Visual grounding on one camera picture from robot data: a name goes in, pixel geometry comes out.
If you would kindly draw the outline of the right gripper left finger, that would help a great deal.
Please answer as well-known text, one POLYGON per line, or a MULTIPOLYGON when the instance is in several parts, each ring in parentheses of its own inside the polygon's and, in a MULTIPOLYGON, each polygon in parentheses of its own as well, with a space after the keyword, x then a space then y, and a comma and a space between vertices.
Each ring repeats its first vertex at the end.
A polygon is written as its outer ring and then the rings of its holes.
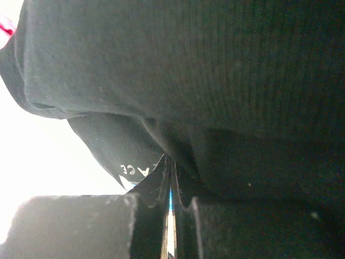
POLYGON ((129 221, 129 257, 167 258, 169 157, 162 155, 153 171, 126 195, 134 201, 129 221))

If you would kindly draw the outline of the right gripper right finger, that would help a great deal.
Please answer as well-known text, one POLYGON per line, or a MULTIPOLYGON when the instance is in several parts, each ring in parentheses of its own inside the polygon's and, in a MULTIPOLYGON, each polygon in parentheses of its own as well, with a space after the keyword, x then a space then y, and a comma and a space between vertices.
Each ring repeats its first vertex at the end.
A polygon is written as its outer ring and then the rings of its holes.
POLYGON ((205 215, 201 187, 177 163, 171 166, 172 206, 175 222, 177 258, 204 258, 203 227, 205 215))

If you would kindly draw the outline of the black daisy print t-shirt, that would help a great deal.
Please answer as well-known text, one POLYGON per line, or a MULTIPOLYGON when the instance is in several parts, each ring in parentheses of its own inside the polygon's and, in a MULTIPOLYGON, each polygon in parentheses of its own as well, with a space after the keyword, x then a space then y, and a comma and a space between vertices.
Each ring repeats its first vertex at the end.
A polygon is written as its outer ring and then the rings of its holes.
POLYGON ((1 76, 113 176, 344 211, 344 1, 25 1, 1 76))

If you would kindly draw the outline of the pink t-shirt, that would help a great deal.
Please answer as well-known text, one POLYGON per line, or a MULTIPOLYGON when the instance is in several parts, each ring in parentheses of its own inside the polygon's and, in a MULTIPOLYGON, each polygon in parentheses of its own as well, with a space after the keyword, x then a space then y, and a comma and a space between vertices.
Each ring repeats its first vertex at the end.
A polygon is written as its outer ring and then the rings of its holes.
POLYGON ((8 37, 11 37, 16 31, 16 27, 14 26, 12 21, 2 14, 1 14, 0 24, 1 24, 1 33, 8 37))

